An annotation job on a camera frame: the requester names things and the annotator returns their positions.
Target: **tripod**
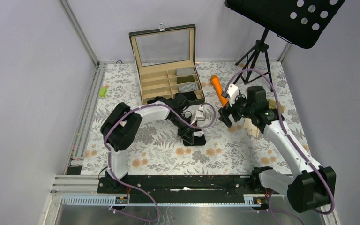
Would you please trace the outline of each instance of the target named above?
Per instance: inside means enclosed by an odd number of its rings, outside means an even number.
[[[271,77],[271,69],[270,69],[270,62],[268,60],[268,53],[267,53],[267,49],[268,49],[268,44],[264,43],[264,41],[266,40],[266,37],[267,37],[267,34],[268,34],[268,29],[266,28],[264,30],[264,33],[263,33],[263,36],[262,36],[262,39],[260,40],[257,40],[256,41],[256,44],[235,64],[236,66],[239,65],[239,63],[241,63],[246,57],[249,56],[249,54],[253,51],[252,55],[250,56],[250,58],[248,57],[248,60],[245,64],[245,66],[243,67],[243,69],[247,68],[249,63],[252,62],[252,64],[250,65],[250,68],[254,68],[255,67],[255,64],[256,64],[256,61],[257,61],[257,58],[259,57],[259,54],[260,52],[264,53],[265,55],[265,58],[266,58],[266,63],[267,63],[267,70],[268,72],[265,73],[264,75],[268,74],[269,76],[269,79],[270,79],[270,82],[272,83],[272,77]],[[250,78],[250,75],[252,74],[252,71],[248,71],[247,72],[247,75],[246,75],[246,79],[243,78],[242,76],[243,73],[240,73],[237,77],[237,79],[235,79],[234,81],[234,84],[237,83],[237,81],[241,78],[244,82],[244,84],[248,84],[254,80],[257,80],[259,79],[260,77],[262,76],[258,76],[252,80],[249,80]]]

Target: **white wall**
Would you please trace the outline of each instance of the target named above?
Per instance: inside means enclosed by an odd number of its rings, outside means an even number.
[[[360,1],[345,1],[316,45],[293,46],[283,66],[313,155],[337,173],[340,221],[360,224]]]
[[[134,60],[129,32],[195,23],[196,60],[243,56],[264,28],[224,6],[224,0],[69,0],[99,60]],[[276,60],[285,41],[270,32],[269,57]]]
[[[0,1],[0,225],[35,225],[93,65],[57,0]]]

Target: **music stand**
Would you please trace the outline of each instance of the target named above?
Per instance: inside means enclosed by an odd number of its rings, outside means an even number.
[[[252,53],[243,69],[250,62],[250,68],[254,68],[260,53],[264,53],[267,70],[272,82],[270,63],[267,49],[269,46],[264,42],[269,30],[288,43],[301,48],[312,48],[317,42],[322,31],[326,28],[333,16],[343,5],[345,0],[225,0],[224,5],[229,9],[251,19],[265,27],[263,36],[256,44],[236,63],[244,60]],[[251,71],[247,72],[246,79],[239,74],[234,84],[241,78],[245,84],[250,83],[261,76],[249,80]]]

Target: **metal clasp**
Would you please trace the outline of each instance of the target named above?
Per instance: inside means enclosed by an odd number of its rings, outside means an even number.
[[[159,24],[159,31],[165,31],[165,26],[163,23]]]

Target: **floral mat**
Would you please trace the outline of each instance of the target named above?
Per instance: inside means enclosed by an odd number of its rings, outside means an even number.
[[[217,75],[222,85],[241,70],[234,63],[196,63],[205,102],[213,104],[216,112],[221,107],[218,96],[210,84],[210,77]],[[274,86],[282,105],[285,120],[299,142],[307,146],[293,99],[279,62],[271,62]],[[256,67],[267,71],[265,63]],[[97,175],[107,166],[107,149],[103,145],[100,128],[119,102],[129,106],[141,105],[140,87],[135,64],[109,64],[103,85],[105,97],[99,97],[93,124],[90,130],[86,155],[81,175]],[[252,85],[261,85],[267,90],[267,99],[274,99],[266,81],[261,78],[248,85],[237,83],[241,92]],[[194,112],[197,106],[190,107]],[[204,130],[205,146],[185,147],[177,136],[177,128],[169,121],[159,120],[140,126],[133,144],[127,149],[127,166],[132,175],[205,175],[205,174],[250,174],[253,167],[271,166],[279,173],[291,174],[290,169],[272,142],[261,134],[258,138],[243,128],[244,119],[230,128],[219,120],[213,127]]]

